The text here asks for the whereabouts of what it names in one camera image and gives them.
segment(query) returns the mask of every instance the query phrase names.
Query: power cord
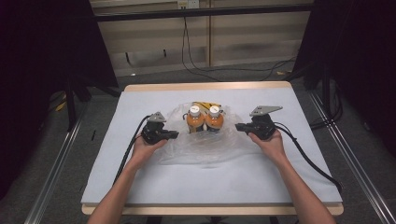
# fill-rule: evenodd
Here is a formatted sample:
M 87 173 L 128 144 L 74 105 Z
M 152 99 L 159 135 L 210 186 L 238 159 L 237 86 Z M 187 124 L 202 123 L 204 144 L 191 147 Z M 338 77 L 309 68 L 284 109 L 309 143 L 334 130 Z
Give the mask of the power cord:
M 295 58 L 296 57 L 292 57 L 286 61 L 282 61 L 282 62 L 278 62 L 276 63 L 274 66 L 272 66 L 271 68 L 267 68 L 267 69 L 250 69 L 250 68 L 215 68 L 215 69 L 202 69 L 199 68 L 195 65 L 195 63 L 192 60 L 191 57 L 191 45 L 190 45 L 190 36 L 189 36 L 189 28 L 187 26 L 187 20 L 186 18 L 184 18 L 184 32 L 183 32 L 183 45 L 182 45 L 182 49 L 181 49 L 181 61 L 183 63 L 183 66 L 187 69 L 187 71 L 189 71 L 190 73 L 197 75 L 197 76 L 202 76 L 202 77 L 208 77 L 211 78 L 215 81 L 221 82 L 221 80 L 214 78 L 214 77 L 210 77 L 204 74 L 200 74 L 200 73 L 195 73 L 192 72 L 187 65 L 184 63 L 184 46 L 185 46 L 185 38 L 187 36 L 187 45 L 188 45 L 188 53 L 189 53 L 189 57 L 190 57 L 190 61 L 192 66 L 197 69 L 198 71 L 201 72 L 216 72 L 216 71 L 250 71 L 250 72 L 267 72 L 270 71 L 270 73 L 264 77 L 263 79 L 261 79 L 260 81 L 264 81 L 265 79 L 267 79 L 268 77 L 270 77 L 272 75 L 272 73 L 274 72 L 274 69 L 277 69 L 279 67 L 282 67 L 283 65 L 285 65 L 286 63 L 291 63 L 291 62 L 295 62 Z
M 132 140 L 131 140 L 131 142 L 129 143 L 129 146 L 127 147 L 127 149 L 126 149 L 126 151 L 125 151 L 125 154 L 124 154 L 124 156 L 123 156 L 123 158 L 122 158 L 122 162 L 121 162 L 121 164 L 120 164 L 119 170 L 117 171 L 116 178 L 114 179 L 113 185 L 116 183 L 117 179 L 120 177 L 120 174 L 121 174 L 121 172 L 122 172 L 122 170 L 123 170 L 123 167 L 124 167 L 124 165 L 125 165 L 126 159 L 128 159 L 128 155 L 129 155 L 129 153 L 131 152 L 131 148 L 132 148 L 132 146 L 134 145 L 134 142 L 136 141 L 136 136 L 137 136 L 137 134 L 139 133 L 139 130 L 140 130 L 140 128 L 142 127 L 143 122 L 144 122 L 146 119 L 148 119 L 148 118 L 149 118 L 149 115 L 145 116 L 145 117 L 142 119 L 142 121 L 140 121 L 139 126 L 137 126 L 137 129 L 136 129 L 136 131 L 134 132 L 134 136 L 132 137 Z
M 303 151 L 303 149 L 301 148 L 300 144 L 297 142 L 297 138 L 295 138 L 290 130 L 283 124 L 278 123 L 283 127 L 280 127 L 278 125 L 276 125 L 276 128 L 279 129 L 280 131 L 284 132 L 285 134 L 288 135 L 288 137 L 293 141 L 294 145 L 297 147 L 297 149 L 300 151 L 301 155 L 303 156 L 303 158 L 306 160 L 306 162 L 308 162 L 308 164 L 314 168 L 314 170 L 316 170 L 320 175 L 324 176 L 326 179 L 330 180 L 332 183 L 334 183 L 334 185 L 337 187 L 338 192 L 341 193 L 343 190 L 342 185 L 335 180 L 334 178 L 332 178 L 331 176 L 327 175 L 326 173 L 324 173 L 322 170 L 320 170 L 320 168 L 318 168 L 309 158 L 308 156 L 306 156 L 305 152 Z
M 316 120 L 318 120 L 318 119 L 315 119 L 312 123 L 309 124 L 309 126 L 311 127 L 311 130 L 316 130 L 316 129 L 326 127 L 329 124 L 335 123 L 342 117 L 342 115 L 344 113 L 344 109 L 343 109 L 343 105 L 341 102 L 340 90 L 337 86 L 336 86 L 335 93 L 334 93 L 334 96 L 332 99 L 334 101 L 334 108 L 335 108 L 334 114 L 330 114 L 330 117 L 328 119 L 325 119 L 321 122 L 316 122 Z

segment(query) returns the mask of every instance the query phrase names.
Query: metal rail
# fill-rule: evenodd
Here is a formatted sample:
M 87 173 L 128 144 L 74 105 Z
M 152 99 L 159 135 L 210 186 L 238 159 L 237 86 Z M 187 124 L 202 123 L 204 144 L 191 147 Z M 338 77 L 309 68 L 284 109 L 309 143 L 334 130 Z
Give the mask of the metal rail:
M 328 120 L 328 116 L 325 110 L 322 108 L 322 102 L 318 97 L 318 95 L 313 92 L 310 92 L 309 95 L 322 119 Z M 396 223 L 396 219 L 394 215 L 391 213 L 386 201 L 384 200 L 378 189 L 375 187 L 370 177 L 364 171 L 363 167 L 361 166 L 355 154 L 353 153 L 352 148 L 349 146 L 347 140 L 341 134 L 337 125 L 333 122 L 329 124 L 327 127 L 329 129 L 330 134 L 332 135 L 332 138 L 334 139 L 335 143 L 337 144 L 338 148 L 343 154 L 346 163 L 349 165 L 350 170 L 358 180 L 363 192 L 366 194 L 367 199 L 369 200 L 372 207 L 378 214 L 382 223 L 384 224 Z
M 263 6 L 263 7 L 208 7 L 208 8 L 193 8 L 193 9 L 184 9 L 184 10 L 177 9 L 177 10 L 148 11 L 148 12 L 103 13 L 103 14 L 96 14 L 94 16 L 94 19 L 96 21 L 136 21 L 136 20 L 165 19 L 165 18 L 312 11 L 330 6 L 335 6 L 335 5 L 334 4 L 326 4 L 326 5 L 295 4 L 295 5 Z
M 64 168 L 64 162 L 67 159 L 67 155 L 70 151 L 71 146 L 73 146 L 74 140 L 78 134 L 78 129 L 81 124 L 81 119 L 84 117 L 87 111 L 88 103 L 83 105 L 81 115 L 79 116 L 76 125 L 73 129 L 67 133 L 64 143 L 59 151 L 58 157 L 55 163 L 53 163 L 52 168 L 49 172 L 47 180 L 40 191 L 40 194 L 35 199 L 35 203 L 29 212 L 24 224 L 38 224 L 44 215 L 48 203 L 50 202 L 50 197 L 55 189 L 55 185 L 59 179 L 62 169 Z

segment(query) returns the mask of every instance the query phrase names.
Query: dark background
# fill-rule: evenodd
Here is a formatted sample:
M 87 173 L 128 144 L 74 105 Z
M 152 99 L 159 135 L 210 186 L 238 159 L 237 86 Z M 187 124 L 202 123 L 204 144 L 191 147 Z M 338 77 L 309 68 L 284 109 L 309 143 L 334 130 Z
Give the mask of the dark background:
M 69 77 L 118 86 L 89 1 L 1 1 L 0 198 L 35 148 L 50 96 Z
M 311 13 L 293 72 L 303 69 L 304 84 L 312 89 L 327 68 L 362 122 L 396 156 L 396 1 L 338 4 Z

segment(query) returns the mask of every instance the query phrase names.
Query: human hand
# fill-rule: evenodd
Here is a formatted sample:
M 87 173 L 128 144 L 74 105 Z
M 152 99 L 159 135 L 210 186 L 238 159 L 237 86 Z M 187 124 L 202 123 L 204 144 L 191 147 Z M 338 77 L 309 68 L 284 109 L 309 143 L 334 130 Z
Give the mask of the human hand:
M 256 143 L 262 152 L 275 164 L 280 165 L 288 158 L 283 148 L 282 135 L 279 130 L 276 130 L 274 134 L 267 140 L 261 140 L 256 134 L 249 133 L 248 136 L 251 140 Z
M 144 141 L 143 137 L 140 135 L 137 136 L 134 142 L 134 151 L 132 152 L 132 157 L 126 166 L 135 168 L 136 170 L 140 169 L 151 157 L 154 151 L 160 147 L 163 147 L 166 142 L 167 140 L 163 139 L 154 145 L 149 145 Z

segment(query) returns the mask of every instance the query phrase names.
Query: orange bottle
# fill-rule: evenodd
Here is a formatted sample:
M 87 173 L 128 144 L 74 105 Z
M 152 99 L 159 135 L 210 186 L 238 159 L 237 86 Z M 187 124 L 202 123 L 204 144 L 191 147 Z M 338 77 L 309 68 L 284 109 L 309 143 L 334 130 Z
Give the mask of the orange bottle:
M 205 118 L 207 130 L 210 132 L 217 132 L 221 129 L 224 117 L 220 113 L 218 106 L 212 105 L 209 108 L 209 114 Z
M 190 107 L 187 115 L 187 125 L 189 125 L 190 133 L 198 133 L 204 130 L 205 115 L 201 113 L 198 105 Z

